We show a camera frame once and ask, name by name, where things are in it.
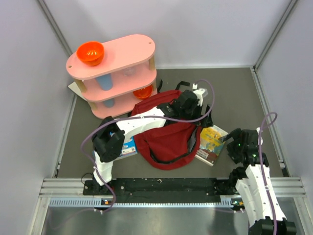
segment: shelf tier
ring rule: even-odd
[[[157,90],[152,91],[152,95],[157,94]],[[133,110],[134,105],[141,102],[134,96],[133,93],[128,93],[114,98],[115,104],[113,107],[108,108],[102,102],[96,103],[97,109],[92,109],[93,114],[100,119],[104,119],[107,116],[116,117],[122,114],[126,114]]]
[[[149,70],[149,63],[144,62],[135,66],[135,74],[125,76],[123,71],[112,73],[113,87],[104,91],[95,79],[86,80],[87,91],[82,93],[84,98],[91,102],[100,102],[151,85],[157,77],[156,70]]]
[[[108,73],[125,69],[149,60],[156,49],[153,40],[145,35],[135,34],[102,43],[104,58],[97,66],[81,62],[76,52],[67,60],[68,73],[78,80],[89,80]]]

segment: blue cylinder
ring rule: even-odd
[[[114,103],[114,98],[103,101],[103,104],[108,108],[113,107]]]
[[[100,77],[96,77],[96,80],[100,85],[101,89],[104,91],[108,91],[113,87],[112,77],[110,73]]]

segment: metal table surface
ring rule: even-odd
[[[264,113],[249,68],[157,71],[157,79],[163,80],[161,91],[175,89],[180,81],[195,82],[204,78],[212,83],[216,93],[216,103],[212,111],[215,125],[228,132],[237,127],[255,129],[261,125]],[[80,178],[83,174],[92,172],[92,164],[80,152],[80,144],[100,122],[101,120],[92,114],[89,105],[77,98],[59,178]],[[271,177],[281,177],[282,171],[269,131],[263,133],[263,139],[262,149],[268,157]],[[86,149],[91,152],[91,142],[86,145]],[[213,167],[194,159],[182,168],[163,171],[153,168],[137,154],[115,161],[112,174],[114,178],[228,177],[236,167],[224,148]]]
[[[279,198],[288,218],[297,226],[297,235],[304,235],[292,198]],[[81,208],[50,208],[51,224],[58,226]],[[48,223],[42,235],[247,235],[246,213],[226,213],[214,208],[129,208],[114,209],[100,215],[83,212],[58,230]]]

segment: book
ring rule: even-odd
[[[213,166],[224,147],[224,142],[219,141],[219,138],[227,134],[226,131],[216,125],[204,128],[200,134],[200,148],[195,157]]]
[[[115,160],[121,160],[123,158],[130,157],[135,154],[137,154],[137,148],[135,145],[134,138],[131,137],[130,139],[124,141],[121,154]]]

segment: white wall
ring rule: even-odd
[[[69,109],[62,51],[36,1],[0,3],[0,234],[28,229]]]
[[[259,75],[291,173],[301,176],[313,204],[313,1],[300,0],[272,46]]]
[[[146,34],[158,68],[254,65],[290,0],[46,0],[70,47]]]

